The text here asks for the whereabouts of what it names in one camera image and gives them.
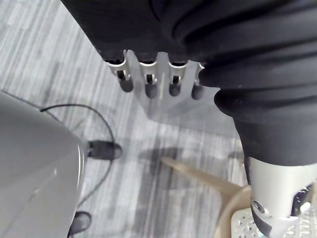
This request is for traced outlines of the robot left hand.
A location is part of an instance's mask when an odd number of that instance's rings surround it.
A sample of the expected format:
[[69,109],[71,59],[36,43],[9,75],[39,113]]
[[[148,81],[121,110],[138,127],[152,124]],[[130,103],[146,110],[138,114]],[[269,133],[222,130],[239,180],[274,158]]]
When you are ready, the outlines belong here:
[[202,64],[244,152],[254,221],[281,238],[317,179],[317,3],[314,0],[65,0],[108,63],[132,50]]

